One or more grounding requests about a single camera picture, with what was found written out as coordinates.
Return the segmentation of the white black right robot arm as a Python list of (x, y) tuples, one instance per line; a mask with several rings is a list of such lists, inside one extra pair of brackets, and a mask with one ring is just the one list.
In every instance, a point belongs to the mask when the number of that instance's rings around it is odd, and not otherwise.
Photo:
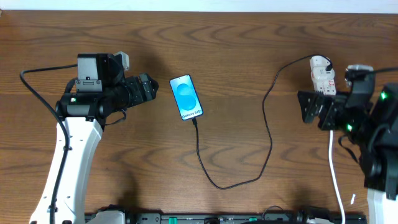
[(322, 131), (340, 130), (359, 147), (370, 223), (397, 223), (397, 84), (384, 85), (376, 104), (365, 100), (352, 106), (352, 93), (299, 91), (297, 96), (304, 123), (318, 117)]

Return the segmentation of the blue screen smartphone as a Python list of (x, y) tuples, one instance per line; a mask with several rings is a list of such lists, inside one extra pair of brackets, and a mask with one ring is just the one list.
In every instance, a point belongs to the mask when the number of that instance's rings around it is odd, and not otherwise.
[(203, 115), (203, 108), (193, 84), (192, 77), (189, 74), (172, 78), (169, 83), (177, 104), (178, 112), (183, 121)]

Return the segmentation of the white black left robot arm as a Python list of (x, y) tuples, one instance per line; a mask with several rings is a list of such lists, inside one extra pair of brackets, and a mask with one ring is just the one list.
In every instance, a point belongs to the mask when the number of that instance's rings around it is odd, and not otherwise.
[(57, 142), (49, 175), (30, 223), (84, 223), (85, 198), (98, 143), (113, 113), (156, 98), (158, 83), (148, 74), (125, 77), (129, 57), (79, 54), (71, 79), (50, 112), (57, 120)]

